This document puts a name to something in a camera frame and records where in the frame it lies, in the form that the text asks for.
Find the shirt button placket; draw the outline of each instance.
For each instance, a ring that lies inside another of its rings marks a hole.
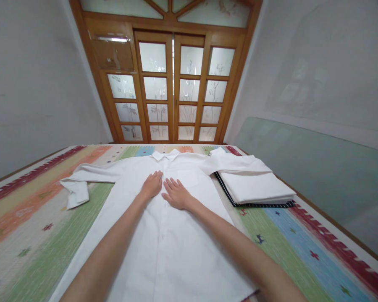
[[[163,172],[167,171],[169,160],[163,158]],[[158,238],[157,251],[157,271],[155,273],[155,288],[153,302],[163,302],[165,289],[165,265],[166,253],[168,251],[165,244],[165,232],[167,230],[167,204],[165,203],[161,210],[160,235]]]

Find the hand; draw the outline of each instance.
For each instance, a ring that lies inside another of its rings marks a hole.
[[[161,171],[155,171],[153,174],[150,174],[144,182],[140,193],[144,194],[148,199],[156,196],[163,186],[162,176],[163,173]]]
[[[179,210],[187,209],[188,204],[191,203],[195,198],[190,195],[187,189],[181,184],[179,180],[169,180],[168,178],[164,181],[164,187],[168,194],[162,193],[162,197],[169,202],[169,204]]]

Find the red stripe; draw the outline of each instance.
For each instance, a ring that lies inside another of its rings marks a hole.
[[[237,156],[242,156],[241,153],[239,153],[233,146],[225,146],[228,151],[230,151],[232,154]]]
[[[340,241],[334,241],[337,238],[325,227],[319,227],[320,222],[311,220],[312,216],[301,209],[299,204],[296,203],[289,211],[378,298],[378,274],[367,271],[371,269],[368,264],[356,261],[357,256],[350,250],[344,250],[347,246]]]
[[[56,166],[58,163],[62,162],[66,158],[72,156],[76,152],[81,151],[85,147],[86,146],[77,146],[77,147],[74,147],[73,149],[71,149],[71,150],[69,150],[69,151],[67,151],[67,152],[65,152],[65,153],[63,153],[63,154],[61,154],[61,155],[59,155],[59,156],[51,159],[50,161],[48,161],[47,163],[43,164],[42,166],[39,166],[36,169],[34,169],[34,170],[26,173],[25,175],[21,176],[20,178],[18,178],[16,180],[13,180],[12,182],[9,182],[8,184],[2,186],[0,188],[0,199],[2,199],[3,197],[7,196],[8,194],[10,194],[11,192],[13,192],[14,190],[18,189],[19,187],[22,187],[27,182],[30,182],[31,180],[34,180],[39,175],[41,175],[42,173],[46,172],[47,169]]]

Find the frosted glass panel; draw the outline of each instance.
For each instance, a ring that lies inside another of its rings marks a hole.
[[[155,4],[163,9],[163,11],[168,12],[168,0],[152,0]]]
[[[199,141],[213,141],[216,127],[200,127]]]
[[[229,76],[235,49],[213,47],[209,66],[209,75]]]
[[[133,77],[131,75],[108,74],[110,88],[115,99],[135,99]]]
[[[179,12],[181,9],[183,9],[185,6],[187,6],[192,1],[193,0],[173,0],[172,11],[174,13]]]
[[[123,138],[125,141],[142,141],[142,128],[140,126],[122,125]]]
[[[110,13],[114,15],[125,15],[144,17],[152,19],[162,19],[163,17],[157,13],[144,0],[81,0],[81,6],[85,11],[96,13]]]
[[[146,99],[166,100],[167,99],[167,79],[144,77],[144,87],[146,89]]]
[[[205,102],[222,103],[226,87],[225,81],[207,81]]]
[[[168,105],[165,104],[147,104],[149,122],[167,122]]]
[[[191,141],[194,137],[194,127],[179,126],[178,139],[183,141]]]
[[[195,122],[196,121],[197,106],[179,106],[179,121],[180,122]]]
[[[151,139],[165,141],[168,139],[168,126],[150,126]]]
[[[246,28],[250,6],[240,1],[208,0],[178,18],[180,22]]]
[[[221,107],[204,106],[202,115],[202,124],[217,124],[220,117]]]
[[[203,48],[181,47],[181,74],[199,75],[202,71]]]
[[[179,100],[187,102],[197,102],[199,97],[199,85],[198,80],[180,80],[179,86]]]
[[[121,122],[140,122],[139,111],[135,103],[115,103]]]
[[[165,44],[139,43],[143,71],[166,72]]]

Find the green stripe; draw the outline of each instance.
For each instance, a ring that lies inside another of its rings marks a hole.
[[[285,270],[308,301],[332,301],[313,272],[298,257],[263,209],[236,208],[236,210],[251,239]],[[258,244],[257,235],[263,236],[265,241],[262,244]]]
[[[113,184],[96,184],[90,201],[77,207],[61,229],[40,245],[36,257],[24,265],[17,282],[6,289],[5,301],[46,301],[60,281],[96,219]]]
[[[128,157],[134,157],[141,146],[129,146],[125,151],[118,157],[117,160],[125,159]]]
[[[210,154],[210,151],[214,150],[216,147],[213,146],[202,146],[202,150],[206,155]]]

